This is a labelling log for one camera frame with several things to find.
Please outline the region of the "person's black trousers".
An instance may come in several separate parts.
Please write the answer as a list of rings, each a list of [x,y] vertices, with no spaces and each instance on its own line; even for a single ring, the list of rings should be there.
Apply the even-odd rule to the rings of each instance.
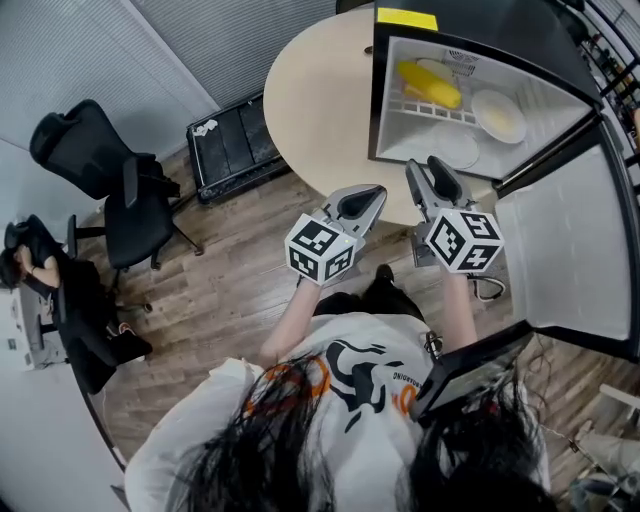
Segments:
[[[388,264],[379,265],[374,280],[360,295],[336,292],[322,299],[313,315],[342,315],[367,313],[371,315],[408,315],[425,322],[418,306],[399,287]]]

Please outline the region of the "person's left forearm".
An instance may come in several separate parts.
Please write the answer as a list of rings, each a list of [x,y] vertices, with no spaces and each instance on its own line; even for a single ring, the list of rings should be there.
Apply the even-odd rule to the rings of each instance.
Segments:
[[[284,313],[259,351],[259,362],[268,368],[281,361],[307,336],[322,287],[303,279]]]

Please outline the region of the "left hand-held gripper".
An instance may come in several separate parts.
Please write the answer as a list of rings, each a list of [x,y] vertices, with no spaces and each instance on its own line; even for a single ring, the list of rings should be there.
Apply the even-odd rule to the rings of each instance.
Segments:
[[[302,214],[285,237],[287,266],[317,285],[344,275],[354,266],[386,199],[386,188],[376,184],[333,192],[321,208]]]

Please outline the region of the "person's white printed t-shirt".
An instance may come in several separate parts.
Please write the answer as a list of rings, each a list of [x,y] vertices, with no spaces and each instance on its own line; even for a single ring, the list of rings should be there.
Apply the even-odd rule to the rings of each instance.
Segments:
[[[310,432],[334,481],[338,512],[396,512],[398,478],[413,460],[422,430],[409,407],[432,362],[426,325],[408,315],[321,315],[290,352],[312,353],[320,399]],[[127,465],[132,512],[186,512],[187,468],[196,448],[220,433],[254,383],[272,372],[229,358],[154,427]]]

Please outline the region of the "round beige table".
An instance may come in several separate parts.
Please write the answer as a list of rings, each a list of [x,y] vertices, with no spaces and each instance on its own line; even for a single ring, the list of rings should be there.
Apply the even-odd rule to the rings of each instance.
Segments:
[[[379,184],[388,197],[382,220],[413,226],[414,206],[402,165],[368,157],[374,11],[324,19],[294,37],[275,59],[263,107],[272,141],[289,167],[322,196]]]

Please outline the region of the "black tablet device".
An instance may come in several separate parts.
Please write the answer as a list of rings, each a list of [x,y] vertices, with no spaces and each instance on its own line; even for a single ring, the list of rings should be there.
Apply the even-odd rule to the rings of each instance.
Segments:
[[[517,324],[456,351],[432,356],[432,368],[409,408],[425,425],[441,408],[460,405],[510,378],[533,332]]]

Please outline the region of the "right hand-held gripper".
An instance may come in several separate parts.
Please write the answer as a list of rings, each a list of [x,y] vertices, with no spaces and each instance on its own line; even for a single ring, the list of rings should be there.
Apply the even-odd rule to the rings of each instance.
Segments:
[[[504,248],[496,218],[474,207],[471,190],[456,169],[436,156],[428,157],[427,167],[431,183],[414,159],[405,166],[410,195],[424,219],[411,238],[415,266],[439,264],[452,274],[484,273]],[[449,208],[439,207],[438,198]]]

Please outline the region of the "yellow banana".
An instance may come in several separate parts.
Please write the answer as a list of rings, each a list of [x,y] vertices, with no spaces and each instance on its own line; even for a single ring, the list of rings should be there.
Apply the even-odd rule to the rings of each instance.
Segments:
[[[459,90],[434,72],[409,61],[400,61],[396,69],[414,97],[447,109],[461,106]]]

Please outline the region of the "person's right forearm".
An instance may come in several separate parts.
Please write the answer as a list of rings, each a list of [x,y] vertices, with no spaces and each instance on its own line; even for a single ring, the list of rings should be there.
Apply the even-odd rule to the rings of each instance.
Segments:
[[[478,341],[468,280],[465,275],[442,270],[443,320],[442,345],[445,353]]]

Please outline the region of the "plain white plate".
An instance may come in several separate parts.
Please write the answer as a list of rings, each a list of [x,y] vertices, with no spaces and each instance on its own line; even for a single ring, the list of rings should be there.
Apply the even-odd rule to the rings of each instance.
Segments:
[[[455,169],[468,169],[479,159],[478,143],[465,126],[438,123],[431,129],[430,138],[432,154]]]

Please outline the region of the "white plate with yellow centre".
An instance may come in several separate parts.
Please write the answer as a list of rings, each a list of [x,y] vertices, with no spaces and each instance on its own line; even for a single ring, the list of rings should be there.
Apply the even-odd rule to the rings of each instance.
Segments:
[[[525,139],[525,117],[506,95],[488,89],[478,91],[471,99],[471,109],[479,126],[496,140],[519,144]]]

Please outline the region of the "white desk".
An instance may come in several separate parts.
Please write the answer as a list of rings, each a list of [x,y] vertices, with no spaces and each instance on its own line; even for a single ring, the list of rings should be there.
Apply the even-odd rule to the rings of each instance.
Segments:
[[[0,288],[0,368],[25,372],[66,361],[42,297],[28,287]]]

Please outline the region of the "black flat platform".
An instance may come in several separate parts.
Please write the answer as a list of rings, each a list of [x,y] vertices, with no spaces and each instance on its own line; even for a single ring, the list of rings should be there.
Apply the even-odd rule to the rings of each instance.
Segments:
[[[289,173],[269,134],[258,92],[186,128],[198,201],[223,202]]]

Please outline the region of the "black office chair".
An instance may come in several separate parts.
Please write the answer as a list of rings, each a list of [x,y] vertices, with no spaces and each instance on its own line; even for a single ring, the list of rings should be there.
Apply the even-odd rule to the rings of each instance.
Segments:
[[[31,136],[29,151],[45,170],[63,178],[94,200],[104,202],[107,256],[115,270],[146,259],[158,270],[160,250],[181,236],[194,254],[203,247],[174,223],[180,185],[165,176],[156,156],[131,150],[101,106],[86,99],[65,114],[48,113]]]

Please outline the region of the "black mini fridge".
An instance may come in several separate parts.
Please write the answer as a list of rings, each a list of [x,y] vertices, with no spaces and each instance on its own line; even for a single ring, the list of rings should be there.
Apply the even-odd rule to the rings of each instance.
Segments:
[[[504,237],[517,324],[640,362],[640,204],[596,83],[547,0],[375,0],[368,155],[432,176],[431,129],[471,130],[478,161],[458,174]],[[407,96],[396,66],[453,72],[457,109]],[[488,89],[522,111],[519,144],[491,137],[471,109]]]

